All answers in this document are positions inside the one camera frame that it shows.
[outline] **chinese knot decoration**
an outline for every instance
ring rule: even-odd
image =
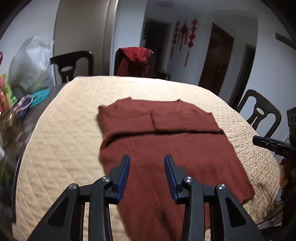
[[[173,52],[174,52],[174,45],[175,45],[175,43],[177,42],[176,41],[176,38],[177,38],[177,36],[178,36],[178,34],[177,34],[177,32],[179,31],[179,29],[178,29],[178,26],[180,25],[180,22],[179,22],[179,20],[177,21],[177,23],[176,23],[176,28],[175,28],[175,34],[174,34],[174,39],[173,39],[173,46],[172,46],[172,51],[171,51],[171,53],[170,53],[170,58],[172,58],[172,56],[173,56]]]
[[[182,44],[183,44],[183,38],[186,34],[186,37],[185,37],[185,43],[187,42],[187,36],[188,36],[188,27],[186,26],[186,21],[183,25],[183,27],[180,29],[180,32],[181,32],[181,44],[180,44],[180,51],[182,49]]]
[[[198,21],[196,20],[196,17],[194,18],[194,20],[191,21],[191,23],[192,23],[193,26],[191,28],[192,33],[189,36],[189,39],[190,39],[190,41],[188,42],[189,49],[194,45],[193,44],[193,39],[195,39],[195,35],[194,35],[194,32],[196,31],[196,26],[195,25],[198,23]],[[186,65],[187,65],[188,57],[189,57],[189,50],[188,50],[188,53],[187,53],[186,62],[185,62],[184,67],[186,67]]]

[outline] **hand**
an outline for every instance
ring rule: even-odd
[[[284,188],[288,184],[288,179],[285,178],[285,167],[284,167],[286,164],[285,158],[283,158],[279,164],[280,166],[283,166],[283,168],[281,169],[281,176],[279,178],[279,185],[281,188]],[[292,170],[292,177],[296,177],[296,168]]]

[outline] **chair backrest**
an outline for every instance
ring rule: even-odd
[[[265,135],[265,137],[270,138],[281,122],[281,113],[278,110],[278,108],[276,108],[274,104],[272,104],[268,99],[266,99],[263,95],[261,95],[260,93],[252,89],[247,90],[246,94],[242,98],[242,101],[237,107],[238,113],[242,110],[243,106],[245,105],[247,99],[250,96],[253,96],[256,98],[256,104],[254,106],[253,114],[247,120],[247,122],[250,125],[254,122],[252,125],[254,130],[257,129],[259,122],[262,121],[268,114],[272,113],[276,117],[274,124]],[[264,114],[261,114],[260,112],[258,112],[257,108],[261,109]]]
[[[117,70],[120,66],[121,60],[124,57],[124,53],[121,49],[118,49],[115,54],[115,62],[114,62],[114,75],[117,75]],[[152,78],[153,69],[154,69],[154,63],[155,63],[155,54],[153,51],[151,51],[151,57],[149,59],[149,69],[147,73],[147,78]]]
[[[68,76],[68,81],[73,80],[74,71],[76,69],[76,62],[81,58],[87,58],[89,62],[89,76],[93,76],[94,75],[94,58],[92,56],[92,52],[77,51],[77,52],[58,55],[50,58],[50,63],[58,65],[59,74],[62,77],[62,83],[67,83],[67,76]],[[72,69],[62,71],[62,69],[67,66],[72,67]]]

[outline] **metal screw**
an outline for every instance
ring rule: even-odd
[[[71,183],[71,184],[68,186],[68,188],[71,189],[71,190],[76,189],[76,187],[77,187],[77,184],[76,184],[76,183]]]
[[[224,190],[226,188],[226,186],[222,183],[218,184],[217,187],[220,189],[220,190]]]
[[[184,177],[183,180],[184,180],[185,182],[187,182],[187,183],[191,183],[191,182],[193,182],[193,178],[190,177],[190,176]]]
[[[111,178],[108,177],[108,176],[102,177],[102,181],[105,182],[105,183],[109,182],[110,180],[111,180]]]

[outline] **maroon garment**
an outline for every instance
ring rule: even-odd
[[[131,158],[124,198],[118,208],[132,241],[180,239],[184,205],[176,205],[171,199],[164,170],[166,154],[202,184],[224,183],[241,203],[255,195],[212,113],[181,100],[127,98],[99,106],[98,120],[104,134],[100,155],[105,173],[119,164],[122,155]],[[209,225],[206,206],[206,228]]]
[[[147,77],[151,50],[142,47],[120,49],[124,53],[117,76]]]

